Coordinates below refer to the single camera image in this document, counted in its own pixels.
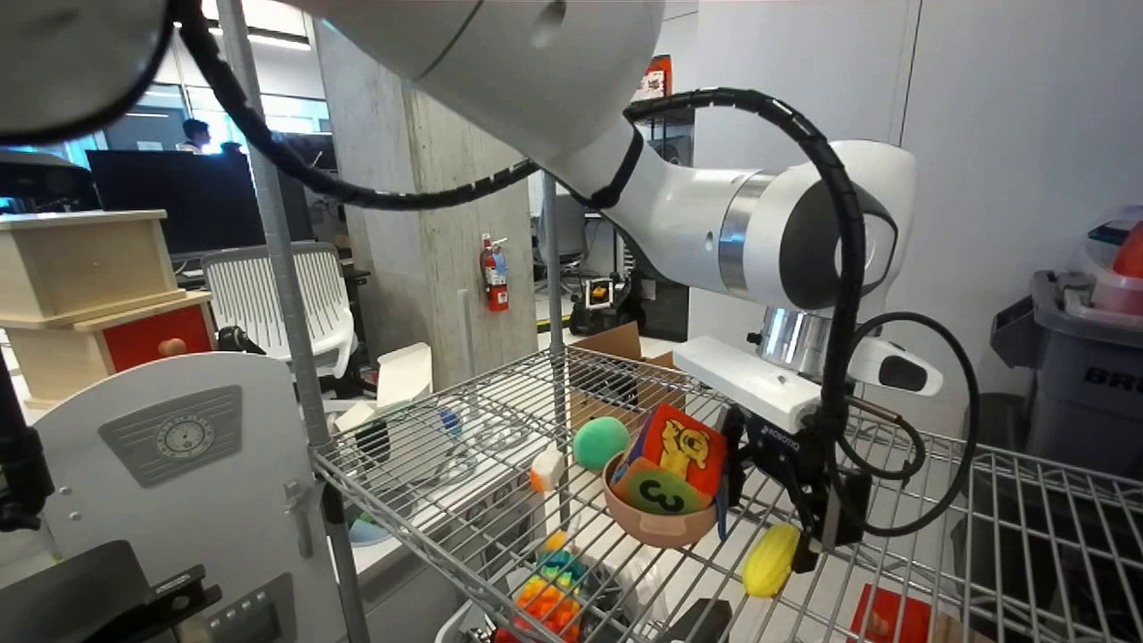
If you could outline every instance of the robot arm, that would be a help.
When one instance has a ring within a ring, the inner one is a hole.
[[[423,94],[512,143],[604,210],[657,273],[748,301],[830,311],[835,213],[812,164],[783,175],[660,162],[623,118],[660,29],[660,0],[296,0]],[[835,143],[861,187],[864,286],[901,267],[915,162]]]

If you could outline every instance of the gray bin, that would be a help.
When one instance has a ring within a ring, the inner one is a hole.
[[[1143,479],[1143,331],[1067,314],[1067,286],[1036,273],[1033,324],[996,317],[995,348],[1007,336],[1036,367],[1030,453]]]

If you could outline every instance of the green ball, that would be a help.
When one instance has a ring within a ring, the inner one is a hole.
[[[587,472],[604,472],[608,460],[614,460],[629,442],[632,442],[632,434],[620,418],[604,414],[579,425],[571,438],[571,459]]]

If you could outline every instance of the wire basket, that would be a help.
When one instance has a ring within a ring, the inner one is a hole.
[[[566,418],[587,398],[629,414],[673,400],[709,425],[728,406],[712,391],[636,360],[568,349],[568,367],[552,367],[535,354],[389,414],[386,434],[340,436],[315,450],[315,463],[489,619],[524,630],[522,640],[911,640],[921,630],[924,640],[1143,636],[1143,485],[1134,479],[983,448],[945,523],[903,540],[864,537],[792,575],[777,599],[754,599],[740,587],[748,551],[771,523],[798,523],[786,492],[757,472],[724,519],[724,540],[716,530],[685,551],[624,537],[589,472],[571,468],[566,485],[530,492],[533,459],[568,438]],[[849,438],[880,468],[911,459],[908,438],[871,414],[855,414]],[[874,482],[871,523],[901,524],[945,495],[961,442],[924,436],[924,453],[908,485]],[[579,636],[522,613],[517,587],[506,581],[535,568],[543,540],[562,524],[562,551],[587,570],[624,579],[620,597],[577,593]],[[728,622],[716,636],[685,630],[683,613],[698,604],[705,613],[724,606]]]

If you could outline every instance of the fire extinguisher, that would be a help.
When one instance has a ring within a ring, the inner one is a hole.
[[[484,236],[479,267],[487,278],[487,306],[506,311],[506,251],[503,241]]]

